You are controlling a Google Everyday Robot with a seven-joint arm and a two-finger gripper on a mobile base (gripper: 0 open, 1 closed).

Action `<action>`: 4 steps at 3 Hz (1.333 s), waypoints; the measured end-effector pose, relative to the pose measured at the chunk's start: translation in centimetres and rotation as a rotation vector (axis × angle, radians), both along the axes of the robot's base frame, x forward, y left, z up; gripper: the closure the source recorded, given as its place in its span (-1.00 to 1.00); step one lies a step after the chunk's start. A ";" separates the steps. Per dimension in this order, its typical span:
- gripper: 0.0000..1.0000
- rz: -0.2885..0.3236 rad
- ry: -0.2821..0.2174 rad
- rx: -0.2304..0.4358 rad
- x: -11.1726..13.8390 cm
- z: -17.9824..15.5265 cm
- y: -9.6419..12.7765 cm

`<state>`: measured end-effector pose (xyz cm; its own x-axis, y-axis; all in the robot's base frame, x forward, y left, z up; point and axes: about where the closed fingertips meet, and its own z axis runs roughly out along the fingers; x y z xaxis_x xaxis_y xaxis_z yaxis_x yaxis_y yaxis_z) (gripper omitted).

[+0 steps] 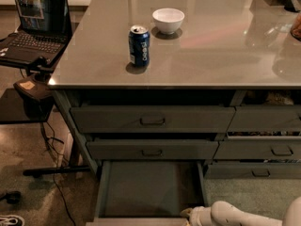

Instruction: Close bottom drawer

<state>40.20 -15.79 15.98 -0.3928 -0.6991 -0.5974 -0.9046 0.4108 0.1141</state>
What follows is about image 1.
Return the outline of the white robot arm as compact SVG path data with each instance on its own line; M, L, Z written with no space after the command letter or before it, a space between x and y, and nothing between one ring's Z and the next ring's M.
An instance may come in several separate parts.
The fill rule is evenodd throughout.
M292 201L282 220L247 213L224 201L186 208L181 216L186 226L301 226L301 197Z

